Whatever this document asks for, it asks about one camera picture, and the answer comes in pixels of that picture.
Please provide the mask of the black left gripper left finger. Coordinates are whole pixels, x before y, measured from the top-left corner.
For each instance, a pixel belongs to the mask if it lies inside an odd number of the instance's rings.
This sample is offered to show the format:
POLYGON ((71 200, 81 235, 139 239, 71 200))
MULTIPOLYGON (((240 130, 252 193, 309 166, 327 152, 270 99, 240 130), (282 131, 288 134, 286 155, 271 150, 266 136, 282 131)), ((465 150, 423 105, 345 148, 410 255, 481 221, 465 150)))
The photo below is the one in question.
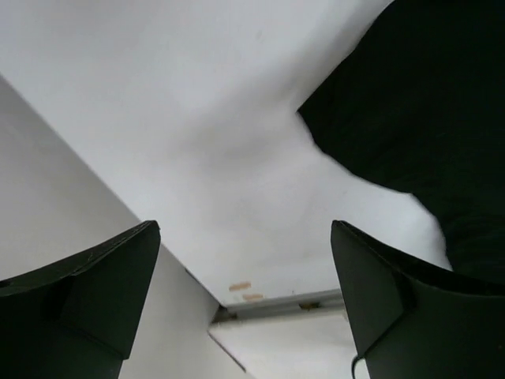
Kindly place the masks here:
POLYGON ((1 376, 117 378, 129 359, 160 248, 145 221, 1 282, 1 376))

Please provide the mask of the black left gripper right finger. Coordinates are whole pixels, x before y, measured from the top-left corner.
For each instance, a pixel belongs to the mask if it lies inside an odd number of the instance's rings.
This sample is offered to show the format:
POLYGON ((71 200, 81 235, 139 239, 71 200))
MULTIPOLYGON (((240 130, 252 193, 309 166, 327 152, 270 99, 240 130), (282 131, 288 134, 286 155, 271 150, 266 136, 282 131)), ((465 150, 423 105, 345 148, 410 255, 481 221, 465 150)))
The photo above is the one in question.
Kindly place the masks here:
POLYGON ((501 379, 504 288, 411 256, 344 221, 331 248, 370 377, 501 379))

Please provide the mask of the black trousers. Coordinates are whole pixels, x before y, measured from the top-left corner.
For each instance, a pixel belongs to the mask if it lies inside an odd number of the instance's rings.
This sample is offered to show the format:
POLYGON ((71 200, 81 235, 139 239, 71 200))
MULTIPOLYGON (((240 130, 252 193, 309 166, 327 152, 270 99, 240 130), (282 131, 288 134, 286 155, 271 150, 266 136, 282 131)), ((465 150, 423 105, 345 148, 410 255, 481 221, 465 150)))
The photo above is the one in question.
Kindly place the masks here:
POLYGON ((503 283, 503 2, 393 1, 298 112, 352 174, 417 198, 455 272, 503 283))

